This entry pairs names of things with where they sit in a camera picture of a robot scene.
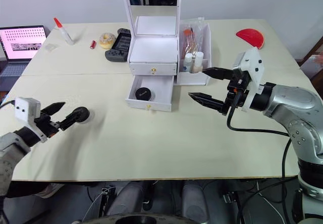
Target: shoe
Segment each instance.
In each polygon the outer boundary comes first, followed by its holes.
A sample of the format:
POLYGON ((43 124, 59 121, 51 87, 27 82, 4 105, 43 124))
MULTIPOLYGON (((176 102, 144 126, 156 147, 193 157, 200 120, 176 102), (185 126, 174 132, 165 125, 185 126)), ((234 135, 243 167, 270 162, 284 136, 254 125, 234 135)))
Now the shoe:
POLYGON ((49 184, 43 191, 35 194, 36 196, 39 196, 43 199, 47 199, 51 196, 53 196, 61 187, 64 185, 62 184, 49 184))

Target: small bottle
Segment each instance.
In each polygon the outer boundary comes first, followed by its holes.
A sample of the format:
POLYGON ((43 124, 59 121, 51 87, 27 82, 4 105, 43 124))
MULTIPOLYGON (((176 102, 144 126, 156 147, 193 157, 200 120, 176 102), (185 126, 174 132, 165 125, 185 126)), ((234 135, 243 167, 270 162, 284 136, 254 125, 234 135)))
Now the small bottle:
POLYGON ((193 54, 191 54, 191 53, 185 54, 185 59, 184 59, 184 62, 183 62, 183 71, 184 72, 190 72, 191 71, 192 57, 193 57, 193 54))
POLYGON ((192 73, 202 72, 202 70, 203 70, 203 66, 202 66, 203 56, 204 56, 204 53, 202 53, 201 51, 198 51, 196 53, 192 73))
POLYGON ((62 26, 62 24, 60 23, 60 21, 55 17, 54 21, 59 29, 59 31, 61 32, 63 38, 65 39, 65 41, 69 44, 69 45, 73 45, 74 42, 71 39, 70 35, 67 33, 67 31, 65 30, 65 28, 62 26))

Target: glue bottle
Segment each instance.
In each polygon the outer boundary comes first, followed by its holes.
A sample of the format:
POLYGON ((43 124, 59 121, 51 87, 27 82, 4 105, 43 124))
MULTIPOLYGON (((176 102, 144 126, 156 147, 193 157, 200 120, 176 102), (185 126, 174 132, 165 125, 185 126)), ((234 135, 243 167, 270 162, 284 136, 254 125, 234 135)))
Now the glue bottle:
POLYGON ((69 45, 73 45, 74 41, 71 39, 70 35, 67 33, 67 31, 65 30, 65 28, 62 26, 62 24, 60 23, 60 21, 55 17, 54 21, 59 29, 59 31, 61 32, 63 38, 65 39, 65 41, 69 44, 69 45))
POLYGON ((202 66, 203 56, 204 56, 204 53, 202 53, 201 51, 198 51, 196 53, 192 73, 202 72, 202 70, 203 70, 203 66, 202 66))

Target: black puck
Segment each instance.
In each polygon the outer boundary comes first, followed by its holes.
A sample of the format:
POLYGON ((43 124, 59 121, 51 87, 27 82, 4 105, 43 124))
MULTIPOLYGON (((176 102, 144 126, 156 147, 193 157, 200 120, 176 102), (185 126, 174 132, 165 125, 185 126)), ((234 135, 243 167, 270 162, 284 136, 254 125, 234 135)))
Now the black puck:
POLYGON ((75 118, 77 123, 85 121, 90 116, 90 111, 83 106, 76 108, 72 113, 78 114, 78 116, 75 118))
POLYGON ((137 89, 136 98, 139 100, 150 100, 151 92, 148 88, 142 87, 137 89))

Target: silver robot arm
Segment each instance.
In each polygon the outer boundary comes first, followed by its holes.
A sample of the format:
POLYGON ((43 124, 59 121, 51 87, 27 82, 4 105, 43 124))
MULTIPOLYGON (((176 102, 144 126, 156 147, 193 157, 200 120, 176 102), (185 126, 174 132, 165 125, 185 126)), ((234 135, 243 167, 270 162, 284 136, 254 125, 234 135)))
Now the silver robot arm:
POLYGON ((301 186, 293 203, 296 222, 323 218, 323 105, 314 93, 276 85, 263 114, 283 125, 298 157, 301 186))
POLYGON ((52 122, 50 116, 58 112, 64 102, 57 102, 40 109, 39 101, 32 98, 16 98, 16 118, 23 128, 0 136, 0 223, 8 223, 3 211, 4 199, 8 193, 12 175, 19 161, 30 151, 30 147, 44 142, 55 135, 59 129, 68 129, 74 123, 85 121, 90 112, 85 107, 78 107, 61 122, 52 122))
POLYGON ((203 93, 189 96, 205 107, 227 115, 227 126, 235 131, 282 132, 256 129, 237 129, 230 125, 235 107, 243 111, 255 109, 283 125, 298 157, 300 190, 294 197, 293 217, 299 222, 309 217, 323 219, 323 105, 314 93, 299 87, 266 83, 260 85, 264 68, 256 48, 238 55, 232 70, 208 68, 203 72, 212 78, 228 79, 225 101, 203 93))

